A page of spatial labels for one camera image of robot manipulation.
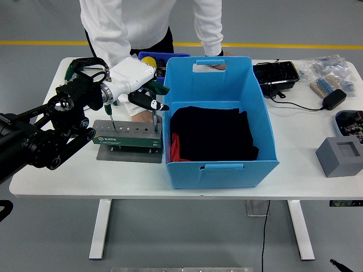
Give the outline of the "person's left hand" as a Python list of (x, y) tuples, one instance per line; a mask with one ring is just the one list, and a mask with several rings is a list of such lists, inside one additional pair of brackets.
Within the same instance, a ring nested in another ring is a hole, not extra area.
[[(235, 56), (235, 55), (230, 53), (230, 52), (224, 52), (224, 53), (221, 54), (221, 56), (224, 56), (224, 57), (229, 56), (230, 57), (230, 56)], [(226, 64), (225, 63), (220, 64), (220, 65), (214, 64), (214, 65), (210, 65), (210, 67), (213, 68), (213, 69), (217, 69), (217, 70), (225, 70), (226, 69)]]

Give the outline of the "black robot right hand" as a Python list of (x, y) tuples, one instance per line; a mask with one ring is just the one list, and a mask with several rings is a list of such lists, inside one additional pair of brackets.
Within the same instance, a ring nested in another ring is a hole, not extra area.
[(350, 268), (345, 266), (344, 264), (336, 261), (335, 259), (330, 259), (330, 263), (336, 267), (340, 272), (353, 272)]

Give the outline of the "person's right hand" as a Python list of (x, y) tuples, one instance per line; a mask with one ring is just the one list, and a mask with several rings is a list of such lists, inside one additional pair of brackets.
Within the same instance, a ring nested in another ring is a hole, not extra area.
[(154, 122), (154, 116), (153, 113), (150, 111), (142, 111), (134, 116), (131, 117), (132, 122), (147, 122), (147, 123), (153, 123)]

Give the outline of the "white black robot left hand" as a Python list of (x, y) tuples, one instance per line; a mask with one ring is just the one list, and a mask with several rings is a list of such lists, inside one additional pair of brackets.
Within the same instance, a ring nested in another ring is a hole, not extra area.
[(157, 101), (156, 96), (168, 94), (169, 88), (154, 80), (155, 68), (139, 59), (128, 57), (110, 69), (109, 78), (102, 83), (104, 103), (112, 104), (120, 95), (128, 101), (151, 111), (166, 111), (170, 107)]

